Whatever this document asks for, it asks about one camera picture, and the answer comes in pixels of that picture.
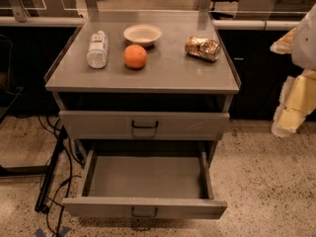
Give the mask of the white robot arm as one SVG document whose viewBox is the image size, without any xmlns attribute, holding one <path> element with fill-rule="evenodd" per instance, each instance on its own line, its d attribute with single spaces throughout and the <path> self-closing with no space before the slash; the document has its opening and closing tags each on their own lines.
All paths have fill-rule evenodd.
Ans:
<svg viewBox="0 0 316 237">
<path fill-rule="evenodd" d="M 303 69 L 296 78 L 286 78 L 274 115 L 272 133 L 288 137 L 316 110 L 316 5 L 297 27 L 275 41 L 270 50 L 290 54 L 292 63 Z"/>
</svg>

